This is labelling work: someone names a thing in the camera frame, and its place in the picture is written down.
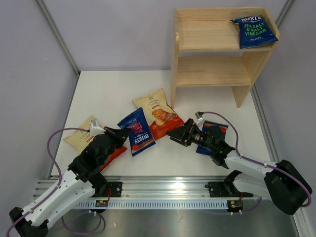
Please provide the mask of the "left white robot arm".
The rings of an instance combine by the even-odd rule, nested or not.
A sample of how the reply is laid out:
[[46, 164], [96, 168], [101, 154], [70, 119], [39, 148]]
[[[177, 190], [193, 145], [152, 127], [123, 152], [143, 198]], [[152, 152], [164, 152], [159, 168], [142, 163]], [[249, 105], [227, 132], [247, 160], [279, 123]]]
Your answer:
[[93, 140], [64, 173], [59, 173], [58, 181], [29, 205], [10, 211], [12, 225], [8, 233], [15, 229], [22, 237], [44, 237], [57, 220], [81, 201], [111, 193], [108, 181], [100, 172], [101, 167], [124, 145], [131, 129], [91, 125], [88, 132]]

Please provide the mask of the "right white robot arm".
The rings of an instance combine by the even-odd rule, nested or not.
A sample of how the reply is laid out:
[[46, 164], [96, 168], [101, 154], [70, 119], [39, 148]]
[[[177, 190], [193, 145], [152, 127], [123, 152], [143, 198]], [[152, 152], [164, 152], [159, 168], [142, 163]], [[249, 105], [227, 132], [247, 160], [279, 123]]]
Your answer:
[[228, 195], [250, 193], [293, 215], [311, 204], [312, 189], [292, 163], [248, 158], [227, 144], [216, 126], [201, 131], [192, 119], [156, 145], [132, 156], [123, 153], [108, 169], [117, 176], [224, 176]]

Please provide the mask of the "blue Burts sea salt bag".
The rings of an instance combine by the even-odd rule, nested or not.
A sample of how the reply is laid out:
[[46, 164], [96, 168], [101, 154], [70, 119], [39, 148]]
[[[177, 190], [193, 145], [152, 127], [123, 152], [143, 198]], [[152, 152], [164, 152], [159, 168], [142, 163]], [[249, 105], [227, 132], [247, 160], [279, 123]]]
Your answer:
[[261, 15], [232, 19], [239, 26], [239, 48], [248, 49], [278, 41], [278, 38]]

